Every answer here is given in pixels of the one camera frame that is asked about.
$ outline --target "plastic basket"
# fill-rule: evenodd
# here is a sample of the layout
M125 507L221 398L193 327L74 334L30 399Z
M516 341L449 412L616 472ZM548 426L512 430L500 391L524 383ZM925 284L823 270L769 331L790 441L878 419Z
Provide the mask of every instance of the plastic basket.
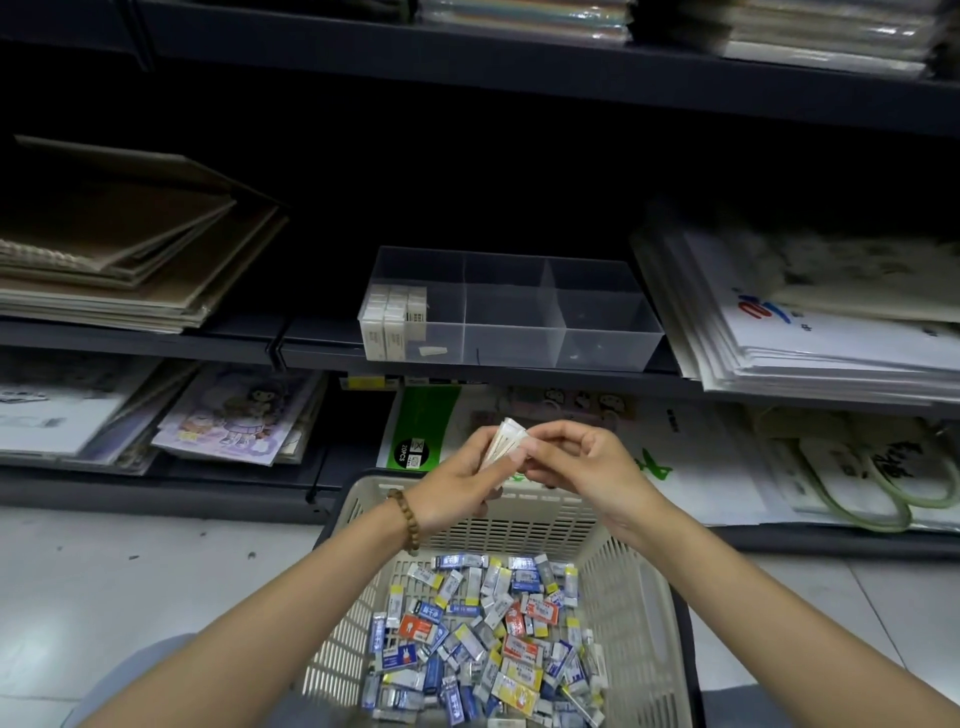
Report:
M341 507L331 514L318 543L381 502L391 488L413 483L393 473L361 477L342 494ZM551 560L571 561L579 569L581 598L575 613L604 645L610 676L605 725L691 728L681 636L673 596L660 573L613 538L586 503L566 492L507 484L503 497L489 506L485 519L456 524L427 541L416 556L401 551L373 578L308 664L303 694L342 706L358 704L370 663L371 615L385 608L390 585L402 584L408 595L430 594L406 575L411 564L432 568L433 556L458 551L500 557L545 552ZM466 581L454 601L463 601L465 588ZM460 621L449 620L450 625ZM550 639L560 636L551 634ZM418 725L445 721L422 716Z

